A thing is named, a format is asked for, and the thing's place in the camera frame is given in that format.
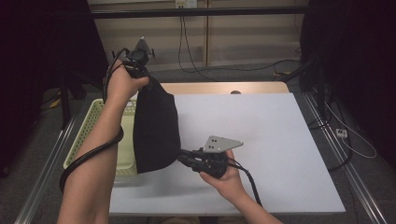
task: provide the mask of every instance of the wall outlet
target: wall outlet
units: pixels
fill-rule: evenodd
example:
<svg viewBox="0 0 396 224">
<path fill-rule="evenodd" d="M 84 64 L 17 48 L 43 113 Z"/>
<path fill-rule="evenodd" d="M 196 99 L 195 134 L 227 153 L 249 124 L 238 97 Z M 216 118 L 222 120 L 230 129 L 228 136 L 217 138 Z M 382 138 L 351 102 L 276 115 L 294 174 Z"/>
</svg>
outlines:
<svg viewBox="0 0 396 224">
<path fill-rule="evenodd" d="M 187 0 L 175 0 L 176 8 L 185 8 Z"/>
<path fill-rule="evenodd" d="M 196 8 L 197 5 L 197 0 L 186 0 L 186 8 Z"/>
</svg>

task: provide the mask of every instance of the gray floor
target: gray floor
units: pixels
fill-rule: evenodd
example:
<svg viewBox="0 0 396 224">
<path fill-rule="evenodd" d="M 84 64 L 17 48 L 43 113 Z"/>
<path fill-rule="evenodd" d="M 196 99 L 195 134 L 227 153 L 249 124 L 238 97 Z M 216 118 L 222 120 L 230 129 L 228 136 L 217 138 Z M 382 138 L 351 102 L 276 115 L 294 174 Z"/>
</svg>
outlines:
<svg viewBox="0 0 396 224">
<path fill-rule="evenodd" d="M 240 65 L 227 68 L 232 69 L 254 69 L 264 67 L 265 64 Z M 277 72 L 289 72 L 298 66 L 294 62 L 283 62 L 276 65 Z M 255 71 L 238 71 L 238 70 L 209 70 L 203 71 L 202 75 L 211 77 L 216 81 L 272 81 L 274 80 L 274 67 L 259 69 Z M 200 76 L 197 73 L 186 73 L 181 70 L 152 72 L 154 77 L 161 82 L 196 82 L 211 81 Z M 291 92 L 294 93 L 297 103 L 299 104 L 304 118 L 307 123 L 315 120 L 315 117 L 308 106 L 305 93 L 301 93 L 298 88 L 298 80 L 294 79 L 288 83 Z M 100 96 L 96 90 L 87 87 L 89 97 Z M 46 92 L 45 99 L 50 97 L 56 90 Z M 76 114 L 83 101 L 71 100 L 72 111 Z M 347 124 L 355 129 L 359 129 L 359 124 L 354 122 L 345 109 L 342 109 L 346 117 Z M 18 214 L 28 197 L 31 188 L 39 177 L 47 158 L 52 151 L 54 144 L 60 134 L 62 126 L 62 109 L 58 106 L 53 109 L 44 109 L 41 112 L 40 119 L 32 131 L 32 134 L 25 144 L 24 150 L 18 156 L 9 168 L 9 177 L 0 179 L 0 224 L 14 223 Z M 338 128 L 335 119 L 330 122 L 332 128 Z M 364 130 L 359 130 L 359 134 L 364 136 Z M 328 167 L 334 167 L 338 160 L 325 138 L 321 129 L 312 130 L 314 140 L 318 145 L 325 164 Z M 371 153 L 368 147 L 359 137 L 351 135 L 352 146 L 366 154 Z M 382 212 L 388 223 L 396 223 L 396 171 L 392 169 L 379 155 L 375 159 L 365 159 L 354 154 L 351 164 L 356 168 L 362 182 L 375 199 L 379 210 Z M 55 170 L 49 179 L 48 188 L 42 196 L 35 215 L 31 218 L 31 223 L 54 223 L 61 200 L 61 193 L 57 188 L 59 173 L 62 167 Z M 339 169 L 331 172 L 331 177 L 336 186 L 338 193 L 346 208 L 346 212 L 334 215 L 276 215 L 285 223 L 373 223 L 366 209 L 361 203 L 359 194 L 349 184 L 345 169 Z M 145 217 L 112 217 L 111 223 L 145 223 Z"/>
</svg>

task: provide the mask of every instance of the wall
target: wall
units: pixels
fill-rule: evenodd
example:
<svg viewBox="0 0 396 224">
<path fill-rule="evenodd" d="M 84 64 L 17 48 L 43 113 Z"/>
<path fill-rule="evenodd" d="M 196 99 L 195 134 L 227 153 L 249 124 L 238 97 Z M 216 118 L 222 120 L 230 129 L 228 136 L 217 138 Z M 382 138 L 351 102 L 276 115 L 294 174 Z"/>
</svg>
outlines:
<svg viewBox="0 0 396 224">
<path fill-rule="evenodd" d="M 90 0 L 91 10 L 141 10 L 175 8 L 175 1 Z M 198 7 L 284 7 L 306 5 L 307 0 L 198 0 Z M 303 15 L 186 17 L 191 57 L 196 66 L 271 63 L 298 59 Z M 133 48 L 144 36 L 155 49 L 151 70 L 192 67 L 180 18 L 96 20 L 105 51 Z"/>
</svg>

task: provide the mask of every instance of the black curtain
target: black curtain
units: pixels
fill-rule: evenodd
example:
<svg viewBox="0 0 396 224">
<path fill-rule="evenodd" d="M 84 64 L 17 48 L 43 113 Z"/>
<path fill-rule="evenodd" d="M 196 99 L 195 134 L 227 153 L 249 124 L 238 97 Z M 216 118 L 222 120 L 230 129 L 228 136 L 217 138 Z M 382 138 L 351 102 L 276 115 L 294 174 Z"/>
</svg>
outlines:
<svg viewBox="0 0 396 224">
<path fill-rule="evenodd" d="M 107 61 L 93 20 L 60 19 L 56 15 L 88 12 L 86 1 L 8 0 L 0 5 L 3 170 L 34 127 L 43 92 L 60 87 L 60 74 L 65 74 L 70 90 L 83 97 L 79 85 L 90 83 L 101 88 Z"/>
<path fill-rule="evenodd" d="M 310 4 L 325 5 L 328 1 L 310 1 Z M 301 39 L 302 61 L 307 61 L 313 52 L 325 49 L 323 67 L 326 81 L 347 107 L 361 129 L 374 141 L 379 153 L 396 167 L 394 87 L 396 78 L 394 52 L 396 27 L 392 1 L 342 1 L 337 3 L 342 13 L 305 17 Z M 338 34 L 329 34 L 337 24 Z M 323 48 L 326 36 L 333 35 L 337 41 Z M 310 85 L 316 82 L 315 75 L 308 78 Z"/>
</svg>

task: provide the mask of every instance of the metal frame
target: metal frame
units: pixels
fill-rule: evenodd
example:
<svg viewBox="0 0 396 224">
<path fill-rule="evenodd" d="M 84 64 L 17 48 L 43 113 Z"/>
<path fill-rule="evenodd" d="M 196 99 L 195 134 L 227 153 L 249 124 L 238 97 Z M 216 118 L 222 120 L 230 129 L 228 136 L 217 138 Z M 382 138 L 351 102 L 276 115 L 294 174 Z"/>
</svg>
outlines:
<svg viewBox="0 0 396 224">
<path fill-rule="evenodd" d="M 319 14 L 334 10 L 328 7 L 211 7 L 211 8 L 166 8 L 150 10 L 120 10 L 92 12 L 56 12 L 46 14 L 66 19 L 124 19 L 155 17 L 192 17 L 192 16 L 235 16 L 235 15 L 276 15 L 276 14 Z"/>
<path fill-rule="evenodd" d="M 41 171 L 40 176 L 38 177 L 37 181 L 35 182 L 35 185 L 33 186 L 33 189 L 29 193 L 29 196 L 27 197 L 20 213 L 17 216 L 17 219 L 15 220 L 15 224 L 20 224 L 20 223 L 31 223 L 35 211 L 38 207 L 38 205 L 41 202 L 41 199 L 43 198 L 45 189 L 47 188 L 47 185 L 50 181 L 50 178 L 52 176 L 53 170 L 56 167 L 56 163 L 60 158 L 61 152 L 64 149 L 65 144 L 67 143 L 67 140 L 70 136 L 70 133 L 73 131 L 74 125 L 76 123 L 76 119 L 78 114 L 80 113 L 81 108 L 77 112 L 75 116 L 71 118 L 71 120 L 67 123 L 67 125 L 61 130 L 58 139 L 49 154 L 49 157 L 45 163 L 45 166 L 43 170 Z"/>
<path fill-rule="evenodd" d="M 304 97 L 312 111 L 312 114 L 317 119 L 318 125 L 323 125 L 321 130 L 323 131 L 324 136 L 329 142 L 329 145 L 332 148 L 335 157 L 340 163 L 342 163 L 347 158 L 347 153 L 344 151 L 341 143 L 338 141 L 338 138 L 336 137 L 336 134 L 332 131 L 330 125 L 325 125 L 325 121 L 321 119 L 321 116 L 317 111 L 318 105 L 314 100 L 314 97 L 312 95 L 308 96 L 307 94 L 305 94 Z M 377 224 L 387 224 L 388 222 L 386 221 L 378 204 L 376 203 L 375 198 L 370 193 L 370 190 L 368 190 L 365 186 L 353 164 L 351 162 L 347 163 L 344 166 L 344 169 L 350 185 L 355 190 L 356 194 L 361 200 L 361 204 L 363 205 L 364 209 L 367 212 L 367 215 L 372 220 L 372 222 Z"/>
</svg>

